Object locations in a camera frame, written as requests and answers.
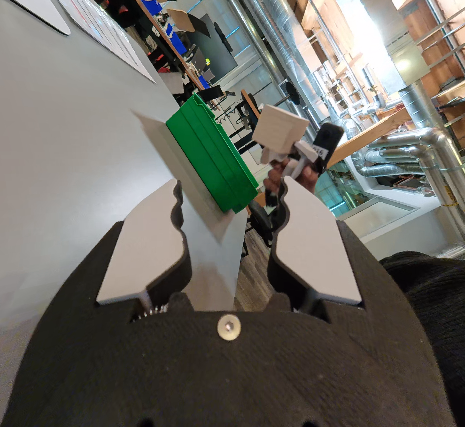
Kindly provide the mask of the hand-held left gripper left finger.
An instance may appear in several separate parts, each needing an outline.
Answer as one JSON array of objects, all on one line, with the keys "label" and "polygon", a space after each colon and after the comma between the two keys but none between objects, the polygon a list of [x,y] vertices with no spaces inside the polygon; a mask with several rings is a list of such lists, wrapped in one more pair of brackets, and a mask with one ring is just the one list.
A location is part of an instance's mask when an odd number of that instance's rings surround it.
[{"label": "hand-held left gripper left finger", "polygon": [[180,180],[171,179],[127,215],[96,301],[136,299],[146,313],[166,306],[191,280]]}]

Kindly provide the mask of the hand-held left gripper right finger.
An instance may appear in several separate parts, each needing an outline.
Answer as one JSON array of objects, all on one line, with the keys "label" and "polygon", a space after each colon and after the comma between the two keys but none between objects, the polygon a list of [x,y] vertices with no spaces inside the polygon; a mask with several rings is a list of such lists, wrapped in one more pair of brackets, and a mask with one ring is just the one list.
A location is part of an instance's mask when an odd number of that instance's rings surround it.
[{"label": "hand-held left gripper right finger", "polygon": [[318,314],[323,302],[362,310],[363,298],[338,223],[330,210],[290,176],[281,180],[267,275],[291,310]]}]

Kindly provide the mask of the large wooden cube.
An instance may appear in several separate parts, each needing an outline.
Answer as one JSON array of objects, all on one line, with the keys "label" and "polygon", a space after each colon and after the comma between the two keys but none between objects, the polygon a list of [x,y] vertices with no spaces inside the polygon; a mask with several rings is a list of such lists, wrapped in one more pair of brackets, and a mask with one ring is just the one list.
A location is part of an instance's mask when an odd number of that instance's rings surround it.
[{"label": "large wooden cube", "polygon": [[257,144],[278,154],[290,154],[302,139],[310,121],[269,104],[264,105],[252,134]]}]

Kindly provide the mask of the green plastic bin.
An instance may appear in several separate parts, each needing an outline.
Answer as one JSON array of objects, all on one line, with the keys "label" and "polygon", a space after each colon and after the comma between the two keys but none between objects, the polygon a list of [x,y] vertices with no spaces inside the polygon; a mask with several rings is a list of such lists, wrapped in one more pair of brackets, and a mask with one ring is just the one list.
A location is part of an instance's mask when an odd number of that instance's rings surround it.
[{"label": "green plastic bin", "polygon": [[193,94],[166,126],[218,207],[235,214],[245,209],[259,184],[201,97]]}]

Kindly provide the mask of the person's right hand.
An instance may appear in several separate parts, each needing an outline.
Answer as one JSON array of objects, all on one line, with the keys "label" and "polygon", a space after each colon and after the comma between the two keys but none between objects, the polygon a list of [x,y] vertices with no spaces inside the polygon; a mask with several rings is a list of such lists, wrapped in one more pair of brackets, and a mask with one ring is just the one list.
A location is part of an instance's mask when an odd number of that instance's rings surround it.
[{"label": "person's right hand", "polygon": [[[271,162],[272,169],[268,172],[267,177],[264,179],[264,186],[267,190],[275,193],[276,195],[278,194],[283,171],[290,161],[294,160],[286,158],[282,162]],[[306,165],[295,180],[306,190],[315,193],[318,174],[313,170],[312,165]]]}]

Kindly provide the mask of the wooden ceiling beam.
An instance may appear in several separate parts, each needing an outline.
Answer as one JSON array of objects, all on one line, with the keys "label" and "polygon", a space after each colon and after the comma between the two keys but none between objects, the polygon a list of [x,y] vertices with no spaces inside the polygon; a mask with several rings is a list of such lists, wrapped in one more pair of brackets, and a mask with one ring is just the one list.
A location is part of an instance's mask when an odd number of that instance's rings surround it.
[{"label": "wooden ceiling beam", "polygon": [[397,129],[399,126],[410,120],[410,114],[404,108],[390,116],[381,119],[381,121],[359,133],[359,127],[352,118],[340,119],[338,123],[344,129],[347,141],[343,144],[340,144],[336,148],[332,157],[327,163],[327,168],[330,168],[333,165],[341,162],[345,158],[351,156],[353,153],[368,146],[376,139],[387,135],[390,131]]}]

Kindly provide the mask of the wooden top table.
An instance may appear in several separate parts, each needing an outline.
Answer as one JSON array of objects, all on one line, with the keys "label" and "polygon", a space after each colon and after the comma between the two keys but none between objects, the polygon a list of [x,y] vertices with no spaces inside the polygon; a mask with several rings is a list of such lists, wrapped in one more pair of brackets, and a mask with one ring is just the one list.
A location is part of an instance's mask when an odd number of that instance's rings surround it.
[{"label": "wooden top table", "polygon": [[242,101],[238,104],[238,112],[245,129],[254,131],[259,121],[260,111],[252,94],[241,90]]}]

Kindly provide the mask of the black office chair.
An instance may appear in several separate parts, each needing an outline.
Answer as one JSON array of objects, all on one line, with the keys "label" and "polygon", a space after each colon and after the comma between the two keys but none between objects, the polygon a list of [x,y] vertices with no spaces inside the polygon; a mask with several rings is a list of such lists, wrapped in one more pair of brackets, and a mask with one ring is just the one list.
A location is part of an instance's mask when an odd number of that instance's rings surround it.
[{"label": "black office chair", "polygon": [[260,238],[262,238],[264,244],[268,248],[271,248],[274,229],[266,210],[254,199],[251,200],[247,208],[250,211],[248,223],[251,224],[251,228],[247,231],[251,229],[255,230]]}]

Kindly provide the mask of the silver insulated pipes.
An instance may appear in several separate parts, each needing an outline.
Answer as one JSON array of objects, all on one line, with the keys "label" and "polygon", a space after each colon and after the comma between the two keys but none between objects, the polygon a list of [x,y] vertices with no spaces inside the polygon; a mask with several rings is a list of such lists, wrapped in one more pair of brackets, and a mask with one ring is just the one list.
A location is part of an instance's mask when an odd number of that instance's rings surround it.
[{"label": "silver insulated pipes", "polygon": [[415,129],[364,143],[351,155],[354,168],[366,178],[424,175],[464,238],[464,162],[422,81],[415,81],[399,95]]}]

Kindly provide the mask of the person's black sweater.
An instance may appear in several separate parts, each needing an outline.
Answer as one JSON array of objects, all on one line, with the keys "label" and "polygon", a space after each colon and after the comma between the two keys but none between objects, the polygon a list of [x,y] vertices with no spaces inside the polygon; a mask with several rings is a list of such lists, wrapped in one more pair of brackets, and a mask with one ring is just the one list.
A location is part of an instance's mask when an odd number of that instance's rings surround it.
[{"label": "person's black sweater", "polygon": [[465,425],[465,261],[404,251],[380,260],[433,347],[457,426]]}]

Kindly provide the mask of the paper sheet in clear sleeve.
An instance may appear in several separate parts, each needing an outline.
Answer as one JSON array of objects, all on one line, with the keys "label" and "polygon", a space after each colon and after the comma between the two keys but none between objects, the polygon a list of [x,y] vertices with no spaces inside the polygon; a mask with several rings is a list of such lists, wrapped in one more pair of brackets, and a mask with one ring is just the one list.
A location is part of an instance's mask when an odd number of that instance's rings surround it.
[{"label": "paper sheet in clear sleeve", "polygon": [[132,48],[129,37],[100,5],[93,0],[58,0],[68,16],[85,33],[110,52],[155,83]]}]

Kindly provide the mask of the silver ventilation duct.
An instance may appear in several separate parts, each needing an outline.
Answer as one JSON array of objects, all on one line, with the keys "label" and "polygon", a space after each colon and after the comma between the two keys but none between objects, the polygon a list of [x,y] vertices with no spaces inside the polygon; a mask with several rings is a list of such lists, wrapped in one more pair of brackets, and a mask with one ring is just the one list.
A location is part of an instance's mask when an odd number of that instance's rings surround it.
[{"label": "silver ventilation duct", "polygon": [[287,0],[244,1],[303,98],[311,125],[314,129],[319,128],[333,108],[327,105],[325,93],[312,72],[316,54]]}]

